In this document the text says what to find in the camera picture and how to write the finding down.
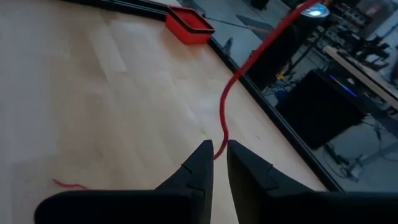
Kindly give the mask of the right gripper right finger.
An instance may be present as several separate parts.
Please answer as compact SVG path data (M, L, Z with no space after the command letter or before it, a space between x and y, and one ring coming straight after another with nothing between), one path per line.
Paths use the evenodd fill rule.
M397 194L315 191L235 140L227 163L240 223L397 224Z

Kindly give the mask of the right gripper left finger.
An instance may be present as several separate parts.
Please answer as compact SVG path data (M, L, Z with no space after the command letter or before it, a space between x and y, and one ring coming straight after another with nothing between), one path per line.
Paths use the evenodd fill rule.
M35 209L40 224L209 223L213 143L203 141L153 190L75 190L46 198Z

